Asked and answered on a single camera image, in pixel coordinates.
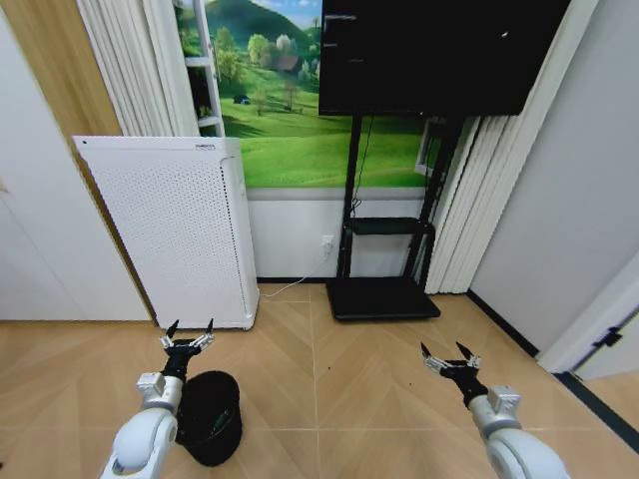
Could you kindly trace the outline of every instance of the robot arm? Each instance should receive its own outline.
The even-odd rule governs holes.
[[[490,465],[499,479],[570,479],[549,446],[521,430],[516,410],[521,397],[508,386],[486,388],[477,379],[480,358],[457,342],[463,360],[442,360],[421,345],[424,365],[452,379],[486,444]]]
[[[213,321],[196,339],[172,340],[178,322],[160,339],[169,356],[162,372],[145,372],[137,388],[141,411],[120,428],[102,479],[156,479],[178,432],[175,414],[182,399],[189,360],[213,342]]]

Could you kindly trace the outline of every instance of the curtain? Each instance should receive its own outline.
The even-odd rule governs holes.
[[[77,0],[122,132],[199,136],[171,0]]]
[[[597,3],[570,3],[519,116],[466,120],[435,215],[427,293],[470,288]]]

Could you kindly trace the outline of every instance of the landscape wallpaper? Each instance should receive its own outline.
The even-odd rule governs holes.
[[[318,115],[321,1],[213,0],[206,12],[226,134],[242,139],[248,187],[343,187],[350,117]],[[200,56],[187,0],[176,14],[185,55]],[[198,115],[207,116],[204,71],[189,74]],[[376,117],[361,185],[422,186],[413,171],[422,131],[420,119]]]

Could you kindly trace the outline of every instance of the tv stand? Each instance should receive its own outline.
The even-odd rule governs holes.
[[[357,168],[362,114],[352,116],[348,167],[337,258],[337,273],[326,285],[335,319],[343,322],[372,320],[423,319],[439,316],[439,309],[424,292],[435,228],[430,214],[440,194],[447,166],[459,138],[463,119],[448,119],[446,125],[434,125],[430,131],[441,137],[430,179],[424,180],[425,194],[419,218],[352,218],[351,204]],[[350,277],[353,235],[411,235],[408,257],[401,276]],[[425,237],[419,280],[415,265]]]

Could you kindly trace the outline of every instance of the perforated panel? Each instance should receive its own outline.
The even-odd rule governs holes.
[[[83,152],[162,326],[247,327],[224,152]]]

